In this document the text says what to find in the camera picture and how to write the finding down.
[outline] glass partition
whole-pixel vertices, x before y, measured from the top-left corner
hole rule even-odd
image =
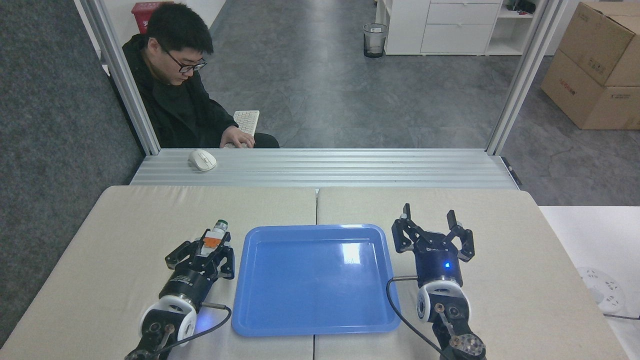
[[[81,2],[102,15],[91,26],[114,47],[106,60],[138,136],[157,153],[131,73],[119,69],[119,47],[138,32],[135,2]],[[553,35],[558,0],[515,9],[513,0],[185,3],[212,26],[215,53],[200,70],[211,98],[231,114],[259,110],[257,131],[282,147],[497,154]],[[386,54],[368,58],[362,28],[377,22],[388,26]]]

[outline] trash can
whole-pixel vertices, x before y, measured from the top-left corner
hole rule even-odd
[[[379,58],[385,52],[385,40],[389,32],[387,25],[366,24],[364,30],[364,56]]]
[[[152,3],[136,3],[131,9],[131,13],[136,18],[138,30],[141,34],[147,33],[147,23],[151,19],[151,14],[161,4],[172,3],[173,1],[154,1]]]

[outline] black jacket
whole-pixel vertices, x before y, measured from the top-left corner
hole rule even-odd
[[[151,75],[140,51],[147,44],[147,39],[134,35],[122,46],[133,78],[140,91],[149,119],[161,147],[219,147],[222,132],[229,126],[237,126],[231,115],[209,94],[202,85],[198,72],[194,72],[180,86],[186,86],[189,98],[195,111],[194,122],[180,117],[181,105],[172,101],[163,85]]]

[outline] man's hand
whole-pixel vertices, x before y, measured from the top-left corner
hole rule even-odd
[[[238,129],[235,126],[229,126],[225,129],[225,132],[222,133],[220,148],[224,147],[228,142],[233,143],[238,148],[242,147],[243,143],[245,143],[246,146],[251,149],[255,145],[255,139],[253,138],[253,136],[242,132],[242,130]]]

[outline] black cable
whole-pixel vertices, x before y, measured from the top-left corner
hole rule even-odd
[[[224,320],[222,320],[221,322],[219,322],[219,323],[218,323],[217,325],[215,325],[214,327],[211,327],[210,329],[207,329],[207,330],[205,330],[205,331],[199,332],[198,334],[192,335],[192,336],[190,336],[190,337],[188,337],[188,338],[184,338],[184,339],[182,339],[182,340],[180,340],[180,341],[178,341],[178,342],[175,342],[175,343],[173,343],[173,344],[171,344],[171,345],[167,345],[167,346],[163,347],[162,349],[160,349],[160,350],[158,350],[158,351],[154,352],[154,353],[150,356],[150,358],[151,358],[151,359],[155,359],[155,358],[156,358],[156,356],[158,356],[158,355],[162,354],[163,352],[165,352],[165,351],[169,351],[169,350],[173,349],[174,347],[176,347],[176,346],[178,346],[178,345],[181,345],[181,344],[186,343],[187,341],[191,341],[191,340],[193,340],[193,339],[195,339],[195,338],[199,338],[199,337],[201,337],[201,336],[203,336],[203,335],[209,334],[210,332],[212,332],[212,331],[214,331],[214,330],[218,329],[219,327],[221,327],[222,325],[224,325],[224,324],[229,320],[229,318],[231,317],[231,309],[230,309],[228,306],[226,306],[226,305],[210,304],[210,303],[208,303],[208,302],[203,302],[203,303],[202,303],[202,306],[205,306],[205,307],[211,307],[211,308],[213,308],[213,309],[227,310],[227,312],[228,312],[227,317],[225,317],[225,318],[224,318]]]
[[[402,314],[400,313],[400,310],[398,310],[398,308],[394,304],[394,301],[391,299],[391,292],[389,291],[389,287],[391,286],[392,282],[409,281],[409,280],[416,281],[417,279],[418,279],[417,276],[392,277],[391,279],[389,279],[389,281],[387,281],[387,300],[389,300],[389,304],[391,305],[393,310],[396,312],[396,315],[400,318],[400,320],[402,320],[409,327],[409,329],[415,332],[417,336],[420,336],[420,339],[426,341],[427,344],[431,345],[431,347],[434,348],[441,356],[444,356],[446,359],[451,360],[449,356],[444,354],[442,350],[438,348],[438,345],[435,345],[433,341],[429,340],[429,338],[427,338],[423,333],[421,333],[418,329],[416,329],[413,325],[411,325],[411,323],[409,323],[409,321],[405,319],[404,316],[402,316]]]
[[[610,315],[610,314],[603,314],[604,316],[608,316],[610,318],[618,318],[618,319],[627,319],[627,320],[640,320],[640,316],[638,316],[637,318],[632,318],[631,316],[620,316],[620,315]]]

